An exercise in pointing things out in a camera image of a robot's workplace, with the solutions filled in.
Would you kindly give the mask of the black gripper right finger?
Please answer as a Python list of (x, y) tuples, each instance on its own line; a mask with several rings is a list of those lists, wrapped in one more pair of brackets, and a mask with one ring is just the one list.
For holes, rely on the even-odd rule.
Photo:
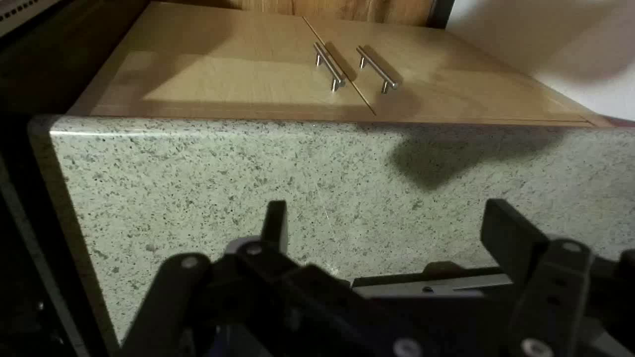
[(549, 245), (549, 237), (504, 198), (486, 200), (480, 241), (514, 283), (529, 279)]

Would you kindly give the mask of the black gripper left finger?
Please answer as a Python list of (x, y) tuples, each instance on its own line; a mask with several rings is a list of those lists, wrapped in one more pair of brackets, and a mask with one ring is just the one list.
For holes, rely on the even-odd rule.
[(283, 200), (271, 200), (267, 204), (260, 237), (269, 245), (273, 245), (277, 251), (283, 251), (287, 247), (287, 224), (285, 224)]

